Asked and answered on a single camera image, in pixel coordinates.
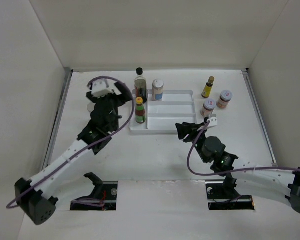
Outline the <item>dark soy sauce bottle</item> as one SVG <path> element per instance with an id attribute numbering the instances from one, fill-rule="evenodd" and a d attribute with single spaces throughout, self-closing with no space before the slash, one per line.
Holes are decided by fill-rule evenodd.
<path id="1" fill-rule="evenodd" d="M 138 67 L 136 69 L 137 77 L 134 79 L 135 96 L 142 98 L 143 103 L 147 103 L 148 92 L 147 92 L 147 80 L 143 76 L 143 69 Z"/>

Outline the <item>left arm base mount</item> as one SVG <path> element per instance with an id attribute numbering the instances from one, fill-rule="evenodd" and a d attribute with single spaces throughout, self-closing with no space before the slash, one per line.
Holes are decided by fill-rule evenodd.
<path id="1" fill-rule="evenodd" d="M 79 197 L 70 203 L 71 211 L 115 211 L 117 209 L 118 182 L 102 181 L 94 173 L 86 173 L 94 188 L 90 195 Z"/>

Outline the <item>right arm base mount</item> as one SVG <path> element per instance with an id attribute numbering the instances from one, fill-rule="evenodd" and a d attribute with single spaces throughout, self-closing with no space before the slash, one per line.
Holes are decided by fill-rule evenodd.
<path id="1" fill-rule="evenodd" d="M 205 187 L 210 211 L 255 210 L 252 196 L 240 195 L 231 176 L 224 180 L 206 181 Z"/>

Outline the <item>white granule jar blue label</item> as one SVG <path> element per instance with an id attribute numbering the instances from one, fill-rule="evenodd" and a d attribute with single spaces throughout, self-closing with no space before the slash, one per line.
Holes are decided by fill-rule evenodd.
<path id="1" fill-rule="evenodd" d="M 164 81 L 155 79 L 152 82 L 152 100 L 155 102 L 162 101 L 164 93 Z"/>

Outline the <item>orange spice jar front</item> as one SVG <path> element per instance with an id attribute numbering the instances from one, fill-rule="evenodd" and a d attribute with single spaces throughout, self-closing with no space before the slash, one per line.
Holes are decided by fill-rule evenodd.
<path id="1" fill-rule="evenodd" d="M 207 98 L 201 108 L 201 115 L 206 118 L 211 115 L 216 108 L 216 101 L 212 98 Z"/>

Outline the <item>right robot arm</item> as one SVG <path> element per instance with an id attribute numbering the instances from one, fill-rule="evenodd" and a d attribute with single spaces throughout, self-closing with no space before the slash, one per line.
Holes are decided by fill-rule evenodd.
<path id="1" fill-rule="evenodd" d="M 206 136 L 216 126 L 207 119 L 201 124 L 176 123 L 179 140 L 191 143 L 205 164 L 210 176 L 224 178 L 222 192 L 228 198 L 239 195 L 258 196 L 291 207 L 300 214 L 300 167 L 258 166 L 226 152 L 226 146 L 215 136 Z"/>

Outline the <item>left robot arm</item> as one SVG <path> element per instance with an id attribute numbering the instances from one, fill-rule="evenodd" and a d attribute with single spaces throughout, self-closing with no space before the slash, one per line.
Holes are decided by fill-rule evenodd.
<path id="1" fill-rule="evenodd" d="M 114 201 L 107 197 L 110 186 L 89 170 L 91 160 L 123 129 L 119 125 L 122 118 L 119 108 L 133 100 L 124 83 L 117 81 L 114 86 L 119 94 L 109 89 L 105 78 L 90 82 L 86 97 L 94 109 L 87 126 L 51 165 L 28 180 L 20 178 L 15 183 L 15 202 L 35 225 L 42 225 L 52 217 L 60 201 L 57 189 L 75 178 L 85 177 L 91 182 L 85 187 L 87 196 L 71 201 L 71 210 L 101 211 Z"/>

